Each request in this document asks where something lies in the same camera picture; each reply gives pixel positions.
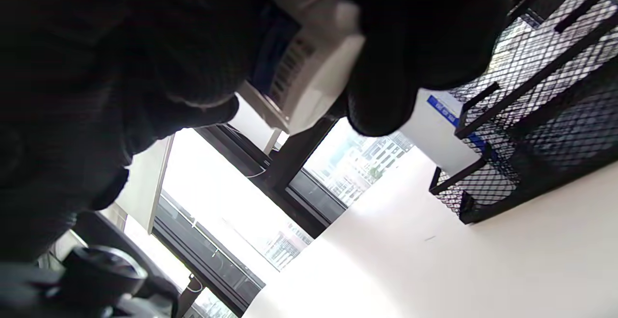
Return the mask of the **person's right hand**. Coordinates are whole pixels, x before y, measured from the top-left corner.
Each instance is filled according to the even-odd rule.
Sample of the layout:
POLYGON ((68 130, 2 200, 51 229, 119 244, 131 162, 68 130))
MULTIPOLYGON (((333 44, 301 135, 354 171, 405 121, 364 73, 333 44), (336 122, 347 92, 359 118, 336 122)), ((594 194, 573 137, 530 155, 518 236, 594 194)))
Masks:
MULTIPOLYGON (((352 0, 367 39, 326 118, 390 135, 420 88, 486 71, 512 0, 352 0)), ((1 0, 1 260, 35 262, 110 206, 134 155, 232 120, 257 0, 1 0)))

